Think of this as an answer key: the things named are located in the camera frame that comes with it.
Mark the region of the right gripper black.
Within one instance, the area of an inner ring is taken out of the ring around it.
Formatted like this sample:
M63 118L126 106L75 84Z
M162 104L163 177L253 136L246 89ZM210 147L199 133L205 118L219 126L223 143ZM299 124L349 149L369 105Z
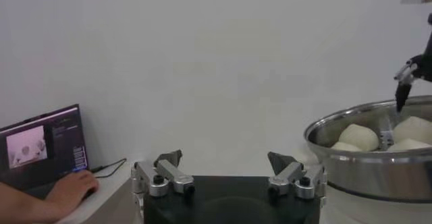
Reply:
M394 76L398 82L395 100L396 111L401 112L410 94L412 83L418 79L431 81L431 35L427 41L425 50L408 61Z

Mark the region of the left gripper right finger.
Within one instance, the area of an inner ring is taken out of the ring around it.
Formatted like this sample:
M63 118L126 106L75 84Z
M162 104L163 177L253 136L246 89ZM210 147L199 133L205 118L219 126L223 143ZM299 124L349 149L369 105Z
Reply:
M303 200L325 197L327 172L324 166L305 166L294 157L276 152L268 152L267 158L275 173L268 179L270 199L278 200L288 194Z

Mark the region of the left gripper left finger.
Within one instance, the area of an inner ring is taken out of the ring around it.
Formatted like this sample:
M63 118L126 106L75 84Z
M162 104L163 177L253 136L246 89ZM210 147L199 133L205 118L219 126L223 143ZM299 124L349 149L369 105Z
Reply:
M194 178L178 169L182 151L164 153L150 163L137 161L131 168L132 193L135 195L149 194L153 198L168 195L171 188L184 198L191 198L195 193Z

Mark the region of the person's bare hand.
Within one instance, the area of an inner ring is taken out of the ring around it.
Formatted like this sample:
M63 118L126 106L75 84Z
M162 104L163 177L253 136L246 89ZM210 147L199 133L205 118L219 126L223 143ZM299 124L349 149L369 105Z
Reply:
M72 213L90 191L99 189L99 181L89 171L73 172L60 179L48 193L45 202L49 214L58 221Z

